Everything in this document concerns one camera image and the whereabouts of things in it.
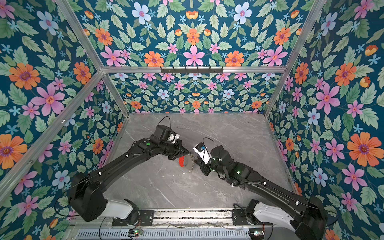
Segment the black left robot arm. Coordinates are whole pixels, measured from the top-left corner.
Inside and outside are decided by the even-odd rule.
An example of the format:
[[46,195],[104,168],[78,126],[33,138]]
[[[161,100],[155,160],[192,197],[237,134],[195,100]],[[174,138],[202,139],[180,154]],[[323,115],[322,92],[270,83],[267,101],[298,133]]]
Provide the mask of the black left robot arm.
[[138,207],[128,199],[108,200],[104,192],[134,167],[157,155],[166,156],[170,161],[188,155],[190,152],[179,137],[170,127],[158,125],[149,138],[134,142],[117,159],[88,174],[76,174],[68,193],[70,207],[86,222],[110,217],[135,225],[139,220]]

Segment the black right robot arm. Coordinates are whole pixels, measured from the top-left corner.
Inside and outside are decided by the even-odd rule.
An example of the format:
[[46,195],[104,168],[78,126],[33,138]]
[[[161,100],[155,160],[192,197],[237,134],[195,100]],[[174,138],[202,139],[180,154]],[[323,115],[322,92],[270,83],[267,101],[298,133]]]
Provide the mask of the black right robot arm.
[[321,240],[328,222],[327,211],[317,197],[309,199],[266,179],[251,167],[236,162],[218,146],[208,151],[203,143],[194,146],[196,160],[205,176],[211,172],[230,184],[255,193],[271,205],[252,200],[245,209],[249,223],[270,223],[293,231],[301,240]]

